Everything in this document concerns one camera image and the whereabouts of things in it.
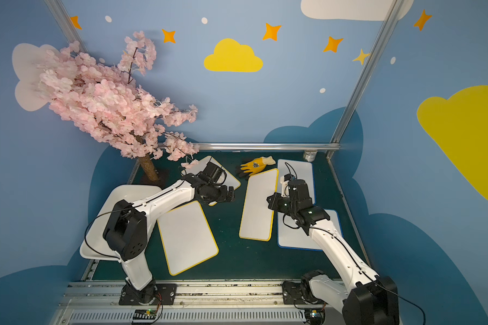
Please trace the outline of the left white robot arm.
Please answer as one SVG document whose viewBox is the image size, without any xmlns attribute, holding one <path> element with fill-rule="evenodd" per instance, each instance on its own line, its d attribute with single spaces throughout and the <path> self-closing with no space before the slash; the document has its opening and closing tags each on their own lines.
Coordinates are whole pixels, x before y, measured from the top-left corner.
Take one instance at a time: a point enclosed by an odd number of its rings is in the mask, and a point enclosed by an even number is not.
<svg viewBox="0 0 488 325">
<path fill-rule="evenodd" d="M 145 257 L 158 218 L 193 199 L 205 203 L 233 202 L 235 190 L 225 185 L 226 177 L 225 169 L 208 162 L 202 171 L 187 173 L 163 190 L 154 186 L 153 193 L 146 197 L 118 200 L 86 227 L 80 255 L 121 264 L 126 284 L 120 304 L 160 304 L 161 295 Z"/>
</svg>

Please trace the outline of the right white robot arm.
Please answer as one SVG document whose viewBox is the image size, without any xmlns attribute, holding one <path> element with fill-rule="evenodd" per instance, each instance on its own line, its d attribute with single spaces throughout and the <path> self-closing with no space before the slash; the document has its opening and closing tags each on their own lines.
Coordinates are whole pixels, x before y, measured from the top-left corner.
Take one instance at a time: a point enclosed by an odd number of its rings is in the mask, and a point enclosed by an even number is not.
<svg viewBox="0 0 488 325">
<path fill-rule="evenodd" d="M 282 189 L 267 198 L 268 208 L 294 221 L 315 242 L 338 272 L 341 282 L 320 270 L 302 276 L 295 301 L 326 305 L 342 314 L 346 324 L 401 324 L 403 297 L 392 278 L 381 277 L 354 252 L 325 209 L 313 203 L 308 185 L 292 174 Z"/>
</svg>

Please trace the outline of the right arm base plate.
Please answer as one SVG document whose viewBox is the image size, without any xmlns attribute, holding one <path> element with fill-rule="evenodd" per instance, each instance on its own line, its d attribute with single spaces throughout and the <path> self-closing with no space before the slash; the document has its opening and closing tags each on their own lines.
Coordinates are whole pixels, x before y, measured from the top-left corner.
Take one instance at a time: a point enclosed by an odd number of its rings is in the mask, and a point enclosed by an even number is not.
<svg viewBox="0 0 488 325">
<path fill-rule="evenodd" d="M 323 305 L 310 290 L 309 283 L 284 281 L 282 283 L 283 303 L 285 305 Z"/>
</svg>

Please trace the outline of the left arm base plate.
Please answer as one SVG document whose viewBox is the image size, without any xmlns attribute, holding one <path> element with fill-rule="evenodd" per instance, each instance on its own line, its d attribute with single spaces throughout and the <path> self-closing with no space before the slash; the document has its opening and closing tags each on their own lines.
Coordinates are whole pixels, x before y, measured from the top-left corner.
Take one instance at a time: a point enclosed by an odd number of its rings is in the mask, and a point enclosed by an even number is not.
<svg viewBox="0 0 488 325">
<path fill-rule="evenodd" d="M 149 283 L 141 291 L 126 283 L 121 290 L 120 306 L 170 306 L 174 304 L 177 291 L 176 284 Z"/>
</svg>

